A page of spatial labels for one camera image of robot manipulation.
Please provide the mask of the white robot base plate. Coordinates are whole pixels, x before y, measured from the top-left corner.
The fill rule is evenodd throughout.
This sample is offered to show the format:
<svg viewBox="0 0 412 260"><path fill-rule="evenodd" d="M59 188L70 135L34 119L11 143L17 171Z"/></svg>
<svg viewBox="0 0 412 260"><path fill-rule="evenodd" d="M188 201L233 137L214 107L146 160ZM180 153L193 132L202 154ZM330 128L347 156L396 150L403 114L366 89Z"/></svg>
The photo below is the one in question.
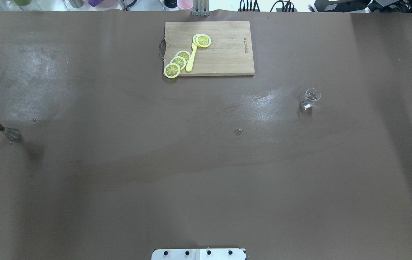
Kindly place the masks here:
<svg viewBox="0 0 412 260"><path fill-rule="evenodd" d="M245 249L241 248L187 248L158 249L152 260L247 260Z"/></svg>

